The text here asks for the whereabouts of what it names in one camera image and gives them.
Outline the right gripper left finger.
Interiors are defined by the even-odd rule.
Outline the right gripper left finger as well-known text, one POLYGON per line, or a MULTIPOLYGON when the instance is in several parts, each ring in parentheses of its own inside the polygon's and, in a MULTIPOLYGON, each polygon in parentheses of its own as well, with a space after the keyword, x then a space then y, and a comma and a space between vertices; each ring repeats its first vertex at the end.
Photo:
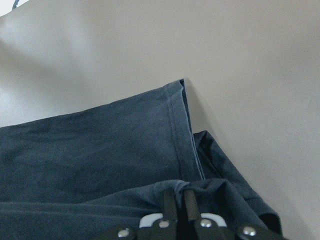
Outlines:
POLYGON ((178 221, 175 192, 172 189, 163 191, 163 217, 170 222, 178 221))

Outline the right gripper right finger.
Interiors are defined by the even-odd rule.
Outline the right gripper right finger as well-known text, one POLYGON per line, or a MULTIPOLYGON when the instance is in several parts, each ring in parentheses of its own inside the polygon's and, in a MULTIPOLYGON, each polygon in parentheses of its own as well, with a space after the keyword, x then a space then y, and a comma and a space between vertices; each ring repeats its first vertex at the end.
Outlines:
POLYGON ((192 223, 199 220, 200 212, 195 192, 191 189, 187 189, 183 192, 183 196, 188 222, 192 223))

